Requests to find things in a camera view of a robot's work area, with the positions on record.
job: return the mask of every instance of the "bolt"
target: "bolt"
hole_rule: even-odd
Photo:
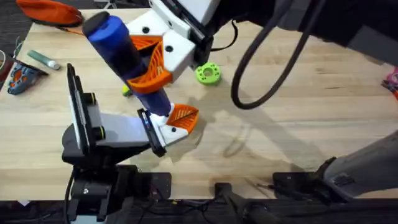
[[[143,27],[142,28],[142,32],[145,33],[145,34],[149,33],[149,31],[150,31],[149,27]]]
[[[166,51],[167,51],[167,52],[172,52],[173,50],[174,50],[174,49],[173,49],[172,46],[170,46],[170,45],[166,46]]]

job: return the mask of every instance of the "blue cylinder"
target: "blue cylinder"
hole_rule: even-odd
[[[131,41],[129,30],[119,17],[100,12],[84,23],[83,33],[129,88],[127,80],[146,73],[147,67]],[[164,89],[149,94],[132,91],[151,113],[159,116],[169,114],[171,104]]]

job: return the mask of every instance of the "wooden table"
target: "wooden table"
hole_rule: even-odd
[[[146,9],[109,12],[129,22]],[[174,103],[200,110],[199,124],[188,139],[169,147],[163,158],[147,151],[125,161],[144,171],[171,172],[173,198],[210,198],[211,187],[219,181],[231,182],[244,197],[273,197],[253,186],[270,183],[273,172],[315,170],[329,157],[350,154],[397,129],[398,104],[380,86],[391,68],[316,38],[310,39],[275,97],[256,110],[237,109],[230,99],[231,80],[258,31],[252,24],[239,24],[235,45],[211,55],[210,61],[223,71],[220,85],[203,86],[188,69],[166,87]],[[299,37],[284,30],[272,33],[244,74],[242,99],[265,93]],[[215,46],[227,45],[232,38],[232,28],[225,26]],[[32,60],[26,54],[30,49],[63,68],[53,71]],[[0,92],[0,200],[60,200],[72,168],[61,160],[61,137],[72,122],[66,64],[76,68],[85,91],[96,93],[103,112],[136,116],[141,104],[122,96],[122,82],[83,36],[34,24],[19,59],[50,76],[19,96]],[[368,197],[398,197],[398,191]]]

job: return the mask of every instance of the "orange pouch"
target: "orange pouch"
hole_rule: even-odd
[[[51,0],[17,0],[24,14],[34,22],[58,27],[76,27],[83,22],[81,12],[74,7]]]

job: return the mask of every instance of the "wire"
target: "wire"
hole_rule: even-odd
[[[238,39],[239,31],[238,31],[238,27],[234,23],[234,20],[231,20],[231,23],[232,23],[232,27],[234,28],[234,39],[232,40],[232,42],[230,44],[228,44],[226,47],[213,48],[213,49],[210,50],[210,52],[217,52],[217,51],[220,51],[220,50],[225,50],[228,47],[230,47],[230,46],[235,44],[236,40]]]
[[[75,172],[76,172],[76,169],[75,169],[75,167],[73,167],[73,170],[70,173],[70,177],[68,180],[67,189],[65,191],[65,198],[63,199],[63,221],[65,224],[70,224],[70,221],[68,218],[69,195],[70,195],[70,189],[72,187],[73,178],[75,177]]]
[[[13,52],[14,55],[12,56],[13,58],[16,58],[18,56],[19,51],[21,50],[22,44],[24,43],[24,41],[21,41],[19,43],[18,43],[18,41],[19,41],[19,36],[15,40],[15,49],[14,49],[14,52]]]
[[[213,221],[209,220],[209,219],[206,217],[206,212],[207,212],[207,210],[208,210],[208,207],[206,208],[206,210],[202,210],[202,211],[201,211],[201,215],[202,215],[203,219],[204,219],[208,224],[215,224]]]
[[[142,211],[142,215],[141,215],[140,219],[138,220],[137,224],[141,224],[142,220],[144,219],[145,214],[148,212],[148,210],[149,210],[152,206],[154,206],[154,204],[155,204],[155,202],[152,201],[151,204],[150,204],[147,208],[145,208],[145,209]]]
[[[260,31],[260,33],[257,35],[257,37],[254,39],[250,47],[247,49],[247,51],[244,53],[236,71],[235,75],[233,77],[232,81],[232,87],[231,87],[231,98],[234,104],[242,109],[242,110],[251,110],[254,108],[257,108],[258,106],[261,106],[263,103],[265,103],[269,98],[274,96],[274,94],[278,91],[280,86],[285,82],[285,79],[289,76],[289,73],[292,71],[293,66],[295,65],[297,59],[299,58],[301,51],[304,49],[305,44],[307,43],[308,38],[310,37],[310,32],[313,29],[316,20],[318,19],[319,14],[321,13],[326,0],[319,0],[319,3],[317,7],[315,8],[315,11],[305,28],[303,35],[301,36],[296,49],[294,50],[289,62],[287,63],[284,71],[280,75],[280,77],[277,79],[277,81],[274,83],[274,85],[271,87],[271,89],[261,98],[259,98],[257,101],[254,101],[252,103],[242,103],[242,101],[239,99],[239,84],[242,79],[242,75],[244,70],[246,69],[248,63],[250,62],[251,58],[253,57],[254,53],[256,53],[257,48],[263,43],[263,41],[267,38],[269,33],[276,27],[277,23],[282,19],[282,17],[285,15],[285,13],[290,9],[291,5],[293,3],[293,0],[285,1],[281,7],[275,12],[274,16],[269,20],[267,25],[263,28],[263,30]]]
[[[153,215],[159,215],[159,216],[177,216],[177,215],[185,215],[185,214],[187,214],[187,213],[189,213],[189,212],[192,212],[192,211],[195,211],[195,210],[202,211],[202,208],[208,206],[208,205],[211,204],[211,203],[214,203],[217,199],[218,199],[218,197],[215,197],[215,198],[213,198],[213,199],[211,199],[211,200],[207,200],[205,203],[203,203],[203,204],[201,204],[201,205],[199,205],[199,206],[186,205],[186,206],[189,206],[190,208],[186,209],[186,210],[183,211],[183,212],[163,213],[163,212],[154,212],[154,211],[152,211],[152,210],[148,210],[147,212],[148,212],[148,213],[151,213],[151,214],[153,214]],[[145,208],[143,208],[143,207],[140,206],[140,205],[137,205],[137,206],[138,206],[140,209],[142,209],[142,210],[145,209]]]
[[[30,222],[39,222],[39,221],[45,220],[46,218],[49,218],[49,217],[51,217],[51,216],[57,214],[60,210],[61,210],[61,208],[60,208],[60,209],[57,209],[57,210],[54,210],[54,211],[52,211],[52,212],[50,212],[50,213],[48,213],[48,214],[46,214],[46,215],[43,215],[43,216],[41,216],[41,217],[39,217],[39,218],[27,218],[27,219],[21,219],[21,220],[4,220],[4,221],[2,221],[2,222],[3,222],[3,223],[30,223]]]

